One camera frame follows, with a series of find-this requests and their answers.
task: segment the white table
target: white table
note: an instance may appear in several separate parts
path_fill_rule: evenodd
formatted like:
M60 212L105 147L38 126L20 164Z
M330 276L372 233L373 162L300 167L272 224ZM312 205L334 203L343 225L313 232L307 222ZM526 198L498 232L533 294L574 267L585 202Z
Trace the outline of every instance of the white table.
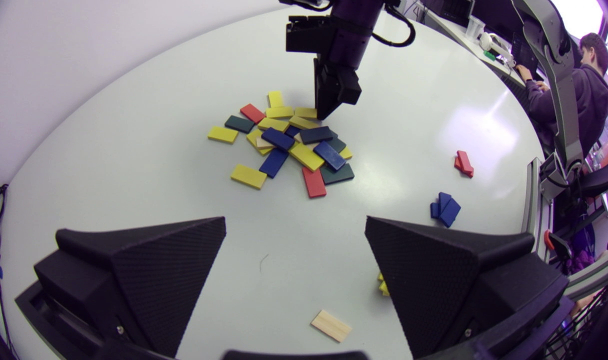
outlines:
M294 159L261 191L229 180L235 164L258 169L264 157L243 135L234 145L207 140L211 126L247 103L266 107L276 89L286 105L314 104L313 55L284 50L290 14L312 15L295 7L263 14L154 57L82 105L27 160L10 184L2 249L7 317L22 360L54 357L14 298L36 280L32 265L56 249L58 228L226 216L228 235L181 359L217 359L234 348L408 359L392 302L377 291L366 215L440 226L429 203L444 191L462 206L454 229L519 232L526 165L542 157L537 136L484 64L418 23L409 47L371 41L358 105L341 105L324 122L354 153L354 180L310 200ZM386 14L376 30L407 36ZM473 179L454 168L457 150L468 152ZM309 325L322 309L353 328L341 344Z
M525 87L524 81L521 79L519 74L514 71L514 69L501 64L498 61L494 61L489 59L486 55L484 55L484 50L479 46L479 40L472 41L466 37L466 28L454 23L450 20L446 20L438 16L433 11L429 9L425 9L426 18L433 21L439 28L444 30L452 39L457 41L459 45L466 48L466 50L470 51L475 55L478 59L482 60L485 64L487 64L493 71L498 73L500 76L508 76L513 82L521 85L521 87Z

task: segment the pile of blocks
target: pile of blocks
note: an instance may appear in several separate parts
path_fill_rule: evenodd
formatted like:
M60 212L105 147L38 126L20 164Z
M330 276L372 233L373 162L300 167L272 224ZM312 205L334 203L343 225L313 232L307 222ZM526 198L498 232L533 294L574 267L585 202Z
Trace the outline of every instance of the pile of blocks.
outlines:
M382 292L382 295L390 296L390 292L388 292L388 286L386 286L386 281L384 281L384 276L381 272L377 276L377 280L381 281L381 284L379 284L379 291Z
M214 126L208 138L233 144L238 132L246 133L246 139L266 160L255 170L238 164L231 179L260 190L266 177L274 178L289 155L302 167L309 198L326 195L326 185L354 178L346 160L352 153L338 135L327 126L320 126L317 110L308 107L284 106L281 93L268 93L270 107L261 112L248 104L240 109L246 117L231 116L224 127Z
M457 156L455 157L455 167L466 174L469 178L472 178L475 175L475 168L470 165L470 160L468 160L468 154L466 151L457 151Z
M454 223L461 206L447 193L439 193L438 202L430 204L430 217L440 219L447 228Z

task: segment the man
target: man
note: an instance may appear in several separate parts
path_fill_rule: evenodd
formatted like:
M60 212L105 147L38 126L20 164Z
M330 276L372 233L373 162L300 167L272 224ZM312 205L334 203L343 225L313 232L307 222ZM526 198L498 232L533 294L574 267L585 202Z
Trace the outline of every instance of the man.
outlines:
M573 69L573 82L577 97L580 142L584 157L604 130L608 116L608 85L604 74L608 70L608 49L603 39L594 32L580 40L582 66ZM515 66L528 91L527 113L543 145L555 146L557 119L553 107L553 94L543 82L534 82L530 70Z

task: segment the dark green block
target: dark green block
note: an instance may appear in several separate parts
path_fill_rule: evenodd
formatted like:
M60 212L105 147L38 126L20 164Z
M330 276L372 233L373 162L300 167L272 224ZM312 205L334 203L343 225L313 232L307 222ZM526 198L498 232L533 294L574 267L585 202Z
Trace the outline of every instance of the dark green block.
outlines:
M240 132L246 134L251 132L251 129L253 129L254 125L255 123L248 120L247 118L240 118L237 116L229 117L228 120L226 120L226 123L224 123L224 126L230 129L240 130Z
M341 141L337 137L333 137L332 140L328 140L326 142L328 143L328 145L331 146L331 148L335 149L335 151L338 153L340 153L346 147L346 143L344 141Z
M350 164L348 163L342 166L338 171L333 171L328 165L324 165L321 171L325 185L344 182L345 180L351 180L355 177L355 174L352 172Z

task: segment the yellow block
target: yellow block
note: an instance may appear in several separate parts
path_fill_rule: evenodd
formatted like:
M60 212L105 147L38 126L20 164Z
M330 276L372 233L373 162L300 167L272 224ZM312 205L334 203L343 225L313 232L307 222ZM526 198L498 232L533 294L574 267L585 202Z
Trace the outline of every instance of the yellow block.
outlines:
M270 107L266 109L266 117L272 117L273 119L281 119L285 117L293 116L293 108L290 106L284 107Z
M262 130L266 130L270 127L283 133L286 131L286 128L288 128L288 122L265 117L262 121L259 121L257 127Z
M301 142L295 143L288 152L310 171L315 171L324 164L324 159Z
M290 118L288 123L290 123L291 125L293 125L296 128L299 128L299 129L319 128L319 125L317 123L314 123L310 120L306 120L305 118L301 118L297 115Z
M381 285L379 285L379 290L381 290L383 296L390 296L390 292L388 292L388 286L386 285L386 281L382 281Z
M262 185L266 180L266 174L253 168L249 168L248 166L237 164L235 166L235 170L233 170L233 173L230 174L230 178L236 182L240 182L248 185L249 187L254 187L255 189L261 190Z
M268 91L268 102L272 108L281 108L284 106L280 91Z
M311 107L295 107L295 116L306 119L317 119L317 109Z
M275 145L272 145L268 141L265 141L260 136L257 137L256 143L257 143L257 148L259 150L264 150L264 149L269 149L269 148L272 149L275 147Z
M212 141L221 141L228 144L232 144L235 142L237 138L237 130L227 129L225 127L213 126L210 128L210 132L208 132L208 138Z
M344 158L344 160L352 159L352 152L348 150L347 146L344 148L344 150L340 151L340 155Z
M257 138L262 137L262 130L259 129L255 129L252 130L248 135L246 135L246 139L249 143L251 143L251 145L253 146L253 148L255 148L255 150L257 150L262 156L266 155L267 153L269 153L272 149L270 148L257 148Z

